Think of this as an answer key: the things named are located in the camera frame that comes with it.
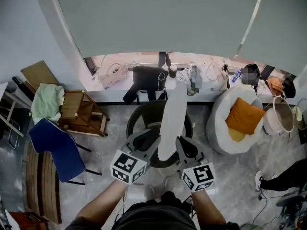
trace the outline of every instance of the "green cloth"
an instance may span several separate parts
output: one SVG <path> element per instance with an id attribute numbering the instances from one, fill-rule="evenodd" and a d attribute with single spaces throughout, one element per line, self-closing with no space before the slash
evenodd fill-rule
<path id="1" fill-rule="evenodd" d="M 63 96 L 64 89 L 62 86 L 41 83 L 35 93 L 31 107 L 34 123 L 38 123 L 42 118 L 57 122 L 61 117 L 59 106 Z"/>

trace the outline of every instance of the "yellow cushion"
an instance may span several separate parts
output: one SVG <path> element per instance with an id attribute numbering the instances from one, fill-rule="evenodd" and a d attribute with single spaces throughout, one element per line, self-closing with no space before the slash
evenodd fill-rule
<path id="1" fill-rule="evenodd" d="M 252 135 L 264 114 L 265 111 L 248 104 L 239 97 L 231 108 L 226 123 L 229 128 Z"/>
<path id="2" fill-rule="evenodd" d="M 231 139 L 236 142 L 242 141 L 246 135 L 239 131 L 234 130 L 233 128 L 228 128 L 228 134 L 230 135 Z"/>

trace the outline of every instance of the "shoe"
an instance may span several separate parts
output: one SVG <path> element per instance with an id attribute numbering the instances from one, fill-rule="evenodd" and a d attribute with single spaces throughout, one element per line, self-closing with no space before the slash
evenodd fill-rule
<path id="1" fill-rule="evenodd" d="M 259 192 L 261 190 L 261 187 L 260 187 L 261 181 L 263 181 L 261 171 L 257 171 L 256 176 L 255 176 L 256 192 Z"/>
<path id="2" fill-rule="evenodd" d="M 144 196 L 146 198 L 146 201 L 155 199 L 153 186 L 151 186 L 151 185 L 145 186 Z"/>
<path id="3" fill-rule="evenodd" d="M 184 182 L 178 176 L 169 176 L 165 181 L 164 192 L 173 192 L 175 195 L 183 192 Z"/>

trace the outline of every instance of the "white armchair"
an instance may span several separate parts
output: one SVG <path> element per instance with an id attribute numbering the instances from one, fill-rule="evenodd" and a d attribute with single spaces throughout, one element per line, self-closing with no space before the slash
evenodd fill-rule
<path id="1" fill-rule="evenodd" d="M 247 103 L 262 109 L 262 102 L 255 91 L 246 85 L 237 85 L 225 91 L 214 103 L 212 113 L 206 125 L 206 134 L 212 148 L 224 155 L 247 152 L 258 140 L 263 125 L 263 118 L 258 123 L 254 134 L 245 135 L 240 141 L 234 141 L 228 133 L 226 119 L 230 109 L 240 97 Z"/>

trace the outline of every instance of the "black shirt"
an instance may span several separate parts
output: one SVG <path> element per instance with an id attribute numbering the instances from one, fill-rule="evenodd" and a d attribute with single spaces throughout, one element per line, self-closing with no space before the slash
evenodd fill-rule
<path id="1" fill-rule="evenodd" d="M 66 230 L 99 230 L 100 227 L 83 218 L 75 219 Z M 189 215 L 176 207 L 153 205 L 126 212 L 112 230 L 196 230 Z M 208 225 L 206 230 L 239 230 L 235 223 Z"/>

